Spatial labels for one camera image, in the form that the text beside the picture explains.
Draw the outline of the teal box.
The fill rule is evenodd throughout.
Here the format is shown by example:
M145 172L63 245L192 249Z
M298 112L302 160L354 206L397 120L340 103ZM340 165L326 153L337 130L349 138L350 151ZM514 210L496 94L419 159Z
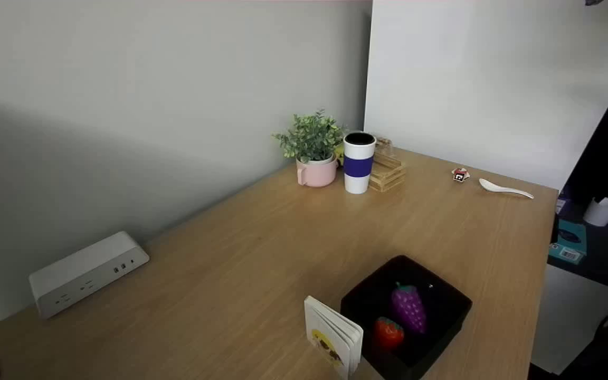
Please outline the teal box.
M568 264L581 264L587 257L587 226L558 219L549 256Z

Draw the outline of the purple grape toy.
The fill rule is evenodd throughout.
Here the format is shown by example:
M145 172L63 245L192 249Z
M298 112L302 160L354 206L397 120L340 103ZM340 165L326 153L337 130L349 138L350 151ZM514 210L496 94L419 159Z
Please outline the purple grape toy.
M397 319L419 336L426 333L426 311L413 284L397 284L390 293L390 304Z

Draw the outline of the wooden crate coaster holder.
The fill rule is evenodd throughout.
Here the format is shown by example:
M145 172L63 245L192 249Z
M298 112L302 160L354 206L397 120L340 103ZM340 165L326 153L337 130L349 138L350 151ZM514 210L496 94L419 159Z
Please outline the wooden crate coaster holder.
M377 191L388 191L405 179L405 163L392 151L392 144L385 138L377 139L374 151L374 167L369 185Z

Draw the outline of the white cup on side table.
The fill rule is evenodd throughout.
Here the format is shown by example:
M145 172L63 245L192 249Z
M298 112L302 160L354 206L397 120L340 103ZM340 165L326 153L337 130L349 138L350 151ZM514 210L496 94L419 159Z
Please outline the white cup on side table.
M582 215L588 226L603 228L608 226L608 197L594 199Z

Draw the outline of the white power strip box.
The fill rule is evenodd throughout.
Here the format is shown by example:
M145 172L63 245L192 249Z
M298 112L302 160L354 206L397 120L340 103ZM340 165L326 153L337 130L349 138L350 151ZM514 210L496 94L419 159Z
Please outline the white power strip box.
M148 262L127 233L101 238L30 274L36 311L51 319Z

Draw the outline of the white carton with orange label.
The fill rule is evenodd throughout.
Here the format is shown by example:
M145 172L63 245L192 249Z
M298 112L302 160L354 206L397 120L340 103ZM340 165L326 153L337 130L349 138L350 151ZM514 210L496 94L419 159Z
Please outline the white carton with orange label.
M305 328L337 375L350 380L362 362L363 328L313 295L305 298Z

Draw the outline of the white and blue cup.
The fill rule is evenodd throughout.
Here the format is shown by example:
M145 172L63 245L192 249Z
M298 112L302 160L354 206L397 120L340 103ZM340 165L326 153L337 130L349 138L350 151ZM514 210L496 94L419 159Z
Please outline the white and blue cup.
M345 138L345 189L366 195L369 188L375 138L363 130Z

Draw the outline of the white ceramic spoon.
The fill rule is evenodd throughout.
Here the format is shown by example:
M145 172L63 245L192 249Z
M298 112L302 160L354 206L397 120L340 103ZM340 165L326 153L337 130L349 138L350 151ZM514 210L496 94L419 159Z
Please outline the white ceramic spoon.
M489 179L484 179L479 177L478 184L487 189L487 191L496 191L496 195L518 195L518 197L523 197L523 199L529 199L535 201L535 195L525 191L525 189L518 189L518 188L507 188L507 185L499 185Z

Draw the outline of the potted plant in pink pot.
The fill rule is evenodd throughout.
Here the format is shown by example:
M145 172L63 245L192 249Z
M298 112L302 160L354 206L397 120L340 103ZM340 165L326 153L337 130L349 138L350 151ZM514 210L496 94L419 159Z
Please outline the potted plant in pink pot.
M326 188L335 179L341 127L326 116L296 113L293 125L275 134L284 159L296 163L296 182L306 188Z

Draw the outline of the small wrapped candy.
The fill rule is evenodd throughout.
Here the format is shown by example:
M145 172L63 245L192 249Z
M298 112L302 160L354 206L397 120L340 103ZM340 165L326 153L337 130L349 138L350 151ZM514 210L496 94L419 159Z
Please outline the small wrapped candy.
M466 167L455 167L455 169L451 169L451 179L453 179L455 184L464 184L464 182L469 182L469 177L471 177L471 172L469 172Z

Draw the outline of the black square storage box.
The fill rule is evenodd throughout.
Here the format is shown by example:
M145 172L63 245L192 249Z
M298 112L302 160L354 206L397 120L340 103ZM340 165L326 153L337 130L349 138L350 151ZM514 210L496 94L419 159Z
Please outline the black square storage box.
M463 291L408 256L390 257L340 304L363 328L363 356L385 380L420 380L471 306Z

